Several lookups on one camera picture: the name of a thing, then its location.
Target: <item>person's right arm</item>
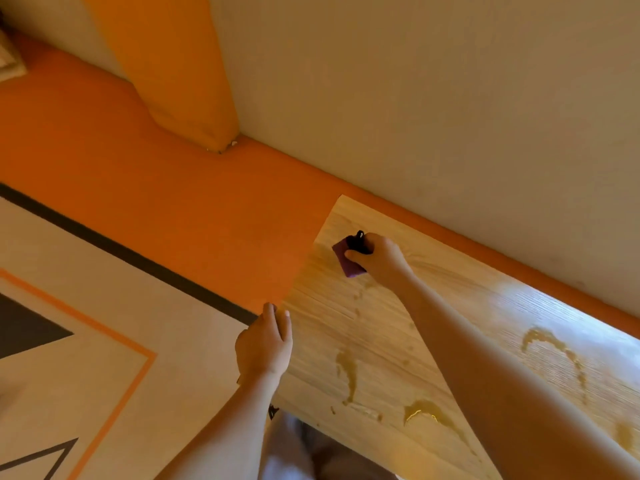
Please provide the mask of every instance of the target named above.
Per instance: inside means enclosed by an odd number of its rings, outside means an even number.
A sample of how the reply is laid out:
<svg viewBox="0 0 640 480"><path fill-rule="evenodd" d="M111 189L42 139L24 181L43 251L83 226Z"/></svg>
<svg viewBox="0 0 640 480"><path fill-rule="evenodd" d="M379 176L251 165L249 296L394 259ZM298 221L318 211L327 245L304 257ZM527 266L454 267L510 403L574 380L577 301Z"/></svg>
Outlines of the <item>person's right arm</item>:
<svg viewBox="0 0 640 480"><path fill-rule="evenodd" d="M505 479L640 479L640 463L414 275L395 243L368 233L347 251L411 315L461 411Z"/></svg>

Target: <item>orange pillar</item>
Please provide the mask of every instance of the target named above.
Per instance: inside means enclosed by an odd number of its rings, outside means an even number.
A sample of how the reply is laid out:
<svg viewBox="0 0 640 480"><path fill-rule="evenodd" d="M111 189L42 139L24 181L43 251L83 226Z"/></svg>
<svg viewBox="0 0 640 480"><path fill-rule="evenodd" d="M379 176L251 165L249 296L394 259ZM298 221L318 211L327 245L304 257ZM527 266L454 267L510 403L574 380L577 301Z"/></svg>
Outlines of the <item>orange pillar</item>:
<svg viewBox="0 0 640 480"><path fill-rule="evenodd" d="M221 152L238 134L208 0L84 0L156 122Z"/></svg>

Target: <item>orange carpet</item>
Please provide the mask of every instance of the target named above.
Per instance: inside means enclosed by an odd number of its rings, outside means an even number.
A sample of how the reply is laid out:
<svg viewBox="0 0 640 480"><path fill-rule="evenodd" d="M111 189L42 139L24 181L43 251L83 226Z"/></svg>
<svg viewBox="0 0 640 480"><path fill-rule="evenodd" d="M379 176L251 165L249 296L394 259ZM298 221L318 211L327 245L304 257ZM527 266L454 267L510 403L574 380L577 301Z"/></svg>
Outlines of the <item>orange carpet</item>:
<svg viewBox="0 0 640 480"><path fill-rule="evenodd" d="M284 297L346 194L640 338L635 317L264 144L188 143L130 83L14 39L29 74L0 84L2 181L245 308Z"/></svg>

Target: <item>liquid spill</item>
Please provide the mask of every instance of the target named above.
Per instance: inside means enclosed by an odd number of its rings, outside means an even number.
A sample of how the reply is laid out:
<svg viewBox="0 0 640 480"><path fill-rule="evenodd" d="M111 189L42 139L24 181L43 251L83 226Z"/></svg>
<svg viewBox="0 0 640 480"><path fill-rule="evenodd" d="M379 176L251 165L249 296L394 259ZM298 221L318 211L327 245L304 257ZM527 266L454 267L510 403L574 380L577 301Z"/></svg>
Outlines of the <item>liquid spill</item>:
<svg viewBox="0 0 640 480"><path fill-rule="evenodd" d="M349 381L349 396L342 403L347 406L353 402L353 396L356 394L356 386L358 385L358 366L353 354L350 350L346 349L338 352L335 357L335 363L338 370L338 377L340 377L340 368L344 370L347 380Z"/></svg>
<svg viewBox="0 0 640 480"><path fill-rule="evenodd" d="M522 338L522 346L521 350L523 352L527 351L527 347L533 341L538 340L540 342L547 342L553 345L556 349L560 350L560 352L566 355L567 359L569 359L576 370L576 379L580 383L580 388L582 389L582 402L587 404L587 374L584 371L584 366L580 359L578 359L578 355L570 348L566 346L562 340L556 338L553 332L549 330L545 330L540 327L530 328Z"/></svg>
<svg viewBox="0 0 640 480"><path fill-rule="evenodd" d="M631 451L634 447L634 432L627 423L616 423L616 434L613 439L627 451Z"/></svg>
<svg viewBox="0 0 640 480"><path fill-rule="evenodd" d="M420 413L431 416L433 419L436 420L437 423L440 423L445 428L449 428L450 430L452 430L455 434L458 435L462 443L469 446L469 449L471 448L471 446L469 445L469 441L465 435L465 432L456 426L456 424L453 422L451 417L448 414L446 414L441 409L441 407L439 407L439 405L437 405L432 401L428 401L427 399L420 399L414 402L411 406L404 407L404 425L406 426L406 424L409 422L411 418L413 418L414 416Z"/></svg>

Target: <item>person's left hand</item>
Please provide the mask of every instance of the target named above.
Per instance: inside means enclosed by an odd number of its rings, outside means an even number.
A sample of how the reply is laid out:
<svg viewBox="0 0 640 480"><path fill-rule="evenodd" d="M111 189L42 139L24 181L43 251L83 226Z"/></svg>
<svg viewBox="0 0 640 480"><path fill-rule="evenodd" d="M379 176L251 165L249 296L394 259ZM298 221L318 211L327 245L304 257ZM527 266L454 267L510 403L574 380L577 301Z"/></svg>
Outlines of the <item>person's left hand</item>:
<svg viewBox="0 0 640 480"><path fill-rule="evenodd" d="M236 359L242 384L251 379L271 378L277 384L289 366L293 337L289 312L265 303L262 314L240 332Z"/></svg>

